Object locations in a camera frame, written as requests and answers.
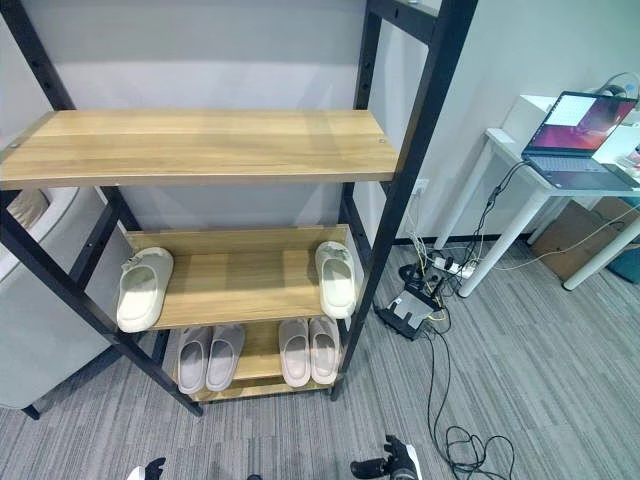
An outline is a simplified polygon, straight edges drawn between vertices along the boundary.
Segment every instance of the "wooden shelf board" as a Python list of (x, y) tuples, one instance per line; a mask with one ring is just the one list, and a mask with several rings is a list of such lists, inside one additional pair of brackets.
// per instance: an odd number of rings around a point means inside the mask
[[(284, 382), (278, 326), (278, 322), (245, 324), (245, 344), (230, 387), (223, 392), (210, 392), (205, 388), (191, 395), (191, 398), (198, 402), (212, 402), (330, 388), (331, 385), (319, 385), (313, 381), (304, 387), (292, 388)], [(177, 379), (177, 362), (173, 368), (173, 378)]]
[(278, 393), (304, 392), (310, 390), (326, 390), (331, 385), (320, 385), (310, 381), (304, 387), (293, 388), (284, 383), (284, 380), (261, 379), (258, 381), (246, 381), (244, 383), (232, 383), (223, 392), (210, 392), (203, 389), (191, 395), (197, 402), (215, 402), (219, 400), (230, 400), (233, 398), (259, 397), (263, 395), (275, 395)]
[(237, 380), (277, 378), (283, 382), (278, 342), (278, 322), (244, 325), (245, 341), (238, 367), (233, 376)]
[(346, 233), (337, 225), (130, 234), (136, 250), (159, 246), (174, 255), (151, 329), (323, 315), (314, 252), (323, 241), (344, 242)]
[(2, 153), (0, 188), (391, 180), (366, 110), (47, 114)]
[(322, 315), (313, 252), (174, 257), (152, 330)]

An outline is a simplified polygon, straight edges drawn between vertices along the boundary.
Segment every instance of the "laptop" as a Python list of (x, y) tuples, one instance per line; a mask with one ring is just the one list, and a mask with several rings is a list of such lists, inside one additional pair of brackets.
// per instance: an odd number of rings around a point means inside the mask
[(629, 98), (562, 92), (523, 150), (522, 159), (556, 188), (632, 190), (633, 180), (620, 178), (606, 164), (595, 161), (593, 154), (636, 102)]

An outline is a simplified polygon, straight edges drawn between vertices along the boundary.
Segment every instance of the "wall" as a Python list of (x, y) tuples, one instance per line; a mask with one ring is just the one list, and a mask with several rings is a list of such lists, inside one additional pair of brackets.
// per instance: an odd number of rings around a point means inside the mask
[[(77, 108), (352, 105), (364, 0), (24, 4)], [(278, 225), (335, 222), (340, 186), (123, 192), (145, 228)]]
[[(429, 179), (414, 208), (421, 211), (420, 235), (437, 236), (477, 158), (483, 131), (502, 124), (519, 94), (557, 95), (597, 86), (619, 71), (640, 71), (638, 18), (636, 0), (480, 0), (420, 174)], [(425, 55), (417, 41), (383, 25), (370, 108), (396, 148)], [(473, 232), (505, 170), (500, 161), (492, 163), (454, 235)], [(380, 204), (380, 189), (358, 188), (363, 210)], [(514, 181), (489, 216), (486, 233), (502, 232), (526, 195), (525, 184)], [(375, 231), (376, 224), (367, 227)]]
[(0, 148), (6, 147), (50, 109), (7, 24), (0, 17)]

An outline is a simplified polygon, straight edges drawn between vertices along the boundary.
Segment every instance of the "black metal frame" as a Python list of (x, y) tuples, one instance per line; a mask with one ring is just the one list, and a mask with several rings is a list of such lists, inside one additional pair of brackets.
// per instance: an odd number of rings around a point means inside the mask
[(380, 37), (381, 20), (409, 33), (429, 46), (429, 53), (418, 85), (411, 117), (405, 132), (395, 175), (390, 184), (383, 184), (385, 202), (373, 248), (367, 244), (363, 254), (362, 243), (368, 242), (353, 200), (353, 184), (343, 189), (340, 218), (349, 221), (360, 258), (364, 258), (364, 280), (358, 295), (351, 325), (342, 339), (344, 355), (338, 370), (338, 379), (332, 389), (335, 400), (344, 383), (365, 320), (373, 303), (378, 283), (391, 252), (398, 228), (407, 208), (414, 183), (449, 90), (464, 41), (475, 12), (477, 0), (442, 0), (440, 11), (435, 12), (403, 0), (368, 0), (362, 32), (362, 48), (358, 67), (358, 84), (354, 107), (365, 109), (369, 104), (371, 81), (376, 50)]
[[(337, 398), (343, 385), (344, 375), (351, 363), (373, 296), (395, 242), (413, 185), (460, 57), (476, 3), (477, 0), (442, 0), (440, 11), (436, 12), (406, 0), (367, 1), (354, 100), (355, 109), (366, 109), (369, 104), (383, 19), (426, 43), (429, 46), (429, 53), (394, 178), (391, 182), (382, 183), (387, 200), (373, 248), (369, 244), (353, 198), (354, 184), (346, 183), (343, 188), (340, 221), (348, 223), (351, 228), (364, 268), (364, 281), (349, 328), (347, 329), (344, 320), (339, 321), (344, 354), (340, 362), (338, 379), (331, 392), (332, 400)], [(53, 109), (74, 109), (73, 102), (48, 58), (20, 0), (3, 0), (0, 2), (0, 11)], [(133, 361), (191, 413), (200, 416), (202, 415), (201, 407), (192, 402), (190, 397), (180, 393), (175, 382), (160, 366), (166, 348), (167, 334), (164, 333), (158, 337), (154, 354), (149, 357), (138, 347), (134, 337), (120, 332), (109, 316), (84, 291), (117, 221), (120, 220), (127, 230), (140, 230), (140, 225), (120, 190), (117, 187), (101, 188), (107, 199), (107, 205), (69, 274), (64, 272), (7, 211), (7, 206), (17, 194), (16, 191), (0, 191), (0, 240), (49, 289), (107, 339), (114, 349)], [(39, 416), (33, 406), (23, 410), (32, 418)]]

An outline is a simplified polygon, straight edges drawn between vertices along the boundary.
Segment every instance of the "white device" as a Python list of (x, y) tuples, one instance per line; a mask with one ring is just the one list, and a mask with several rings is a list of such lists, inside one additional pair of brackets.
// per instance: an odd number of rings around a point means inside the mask
[(447, 261), (444, 258), (436, 257), (435, 260), (433, 261), (433, 266), (436, 267), (438, 270), (449, 272), (453, 275), (459, 275), (465, 280), (469, 278), (471, 275), (473, 275), (473, 271), (475, 270), (475, 267), (472, 265), (466, 265), (462, 270), (460, 270), (460, 265), (458, 265), (456, 262), (453, 262), (449, 266), (449, 268), (446, 268), (446, 263)]

